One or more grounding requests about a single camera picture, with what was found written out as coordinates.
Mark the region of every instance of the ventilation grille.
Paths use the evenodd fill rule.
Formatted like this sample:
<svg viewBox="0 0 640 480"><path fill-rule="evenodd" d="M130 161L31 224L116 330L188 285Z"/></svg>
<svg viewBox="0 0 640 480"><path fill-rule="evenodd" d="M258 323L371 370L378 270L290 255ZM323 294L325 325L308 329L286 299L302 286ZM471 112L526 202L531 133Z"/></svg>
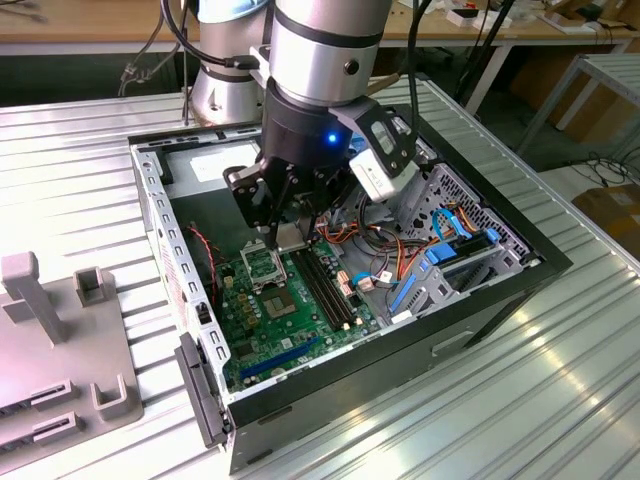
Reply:
<svg viewBox="0 0 640 480"><path fill-rule="evenodd" d="M438 208L447 208L451 204L461 206L472 225L479 230L493 228L501 237L500 242L511 248L520 258L529 253L529 249L495 216L489 209L483 209L476 200L453 177L453 172L438 165L427 180L427 189L422 199L414 209L415 216L405 229L409 238L435 238L431 217ZM441 231L450 228L449 222L443 215L438 216Z"/></svg>

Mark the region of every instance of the metal bracket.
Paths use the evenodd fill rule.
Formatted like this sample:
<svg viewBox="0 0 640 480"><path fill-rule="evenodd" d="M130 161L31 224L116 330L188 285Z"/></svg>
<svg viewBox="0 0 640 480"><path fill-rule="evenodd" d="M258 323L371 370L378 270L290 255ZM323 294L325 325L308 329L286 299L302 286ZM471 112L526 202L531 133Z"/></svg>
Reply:
<svg viewBox="0 0 640 480"><path fill-rule="evenodd" d="M362 96L348 105L329 108L340 123L367 140L390 178L400 175L416 155L410 133L400 133L386 109Z"/></svg>
<svg viewBox="0 0 640 480"><path fill-rule="evenodd" d="M103 420L118 418L127 414L131 409L131 397L127 391L127 385L124 383L124 377L122 374L118 374L117 379L118 397L112 400L108 400L108 396L100 390L98 385L90 384L93 408Z"/></svg>
<svg viewBox="0 0 640 480"><path fill-rule="evenodd" d="M225 425L218 403L211 394L212 388L204 373L206 364L200 359L191 335L185 333L180 336L180 346L175 349L175 354L205 447L226 443L229 427Z"/></svg>

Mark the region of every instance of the green circuit board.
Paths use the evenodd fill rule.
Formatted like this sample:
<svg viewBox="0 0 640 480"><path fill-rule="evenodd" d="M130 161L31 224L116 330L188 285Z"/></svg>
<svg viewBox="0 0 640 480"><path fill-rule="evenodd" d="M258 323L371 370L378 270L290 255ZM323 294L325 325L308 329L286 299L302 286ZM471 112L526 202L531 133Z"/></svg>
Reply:
<svg viewBox="0 0 640 480"><path fill-rule="evenodd" d="M341 268L329 246L318 243L312 247L312 252L326 266L326 275L338 287L335 273ZM242 260L232 261L218 268L221 276L233 278L233 285L229 288L227 284L224 288L222 315L219 319L231 350L231 358L225 365L225 377L232 392L307 363L380 329L369 307L358 298L353 302L356 305L347 301L353 309L357 324L352 324L348 330L334 331L291 255L285 254L280 258L287 273L286 286L273 286L260 295L252 291L251 279ZM268 271L263 260L260 257L260 268ZM304 349L305 353L271 365L271 368L257 375L246 375L245 369L286 352L294 352L298 348Z"/></svg>

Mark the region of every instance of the red cable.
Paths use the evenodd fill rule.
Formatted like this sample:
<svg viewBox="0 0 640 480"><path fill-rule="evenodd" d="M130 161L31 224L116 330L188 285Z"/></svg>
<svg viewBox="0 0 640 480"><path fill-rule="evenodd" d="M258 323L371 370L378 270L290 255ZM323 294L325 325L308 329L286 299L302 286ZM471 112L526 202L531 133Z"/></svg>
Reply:
<svg viewBox="0 0 640 480"><path fill-rule="evenodd" d="M198 230L193 227L187 227L191 232L200 239L204 248L207 250L207 256L209 257L209 268L211 268L211 300L215 303L215 291L216 291L216 264L213 261L213 255L209 248L209 240L205 238Z"/></svg>

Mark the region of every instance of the robotic arm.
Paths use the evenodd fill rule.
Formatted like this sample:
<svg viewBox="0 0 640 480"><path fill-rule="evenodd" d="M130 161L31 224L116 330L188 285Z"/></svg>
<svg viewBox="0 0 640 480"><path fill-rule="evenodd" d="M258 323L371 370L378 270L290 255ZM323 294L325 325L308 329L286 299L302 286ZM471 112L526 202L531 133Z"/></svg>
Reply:
<svg viewBox="0 0 640 480"><path fill-rule="evenodd" d="M262 32L265 3L201 0L202 48L246 54ZM242 16L207 23L216 18L207 12L237 15L241 7ZM262 151L255 165L224 173L247 224L258 228L269 248L278 246L287 215L297 218L306 241L316 218L341 206L358 181L374 201L383 201L417 171L415 138L399 133L384 109L364 96L390 7L391 0L275 2L270 46L254 49L261 68L253 73L264 88ZM236 75L241 81L235 74L203 63L192 93L199 116L212 123L256 119L257 84L246 71ZM355 158L349 153L353 132L370 147Z"/></svg>

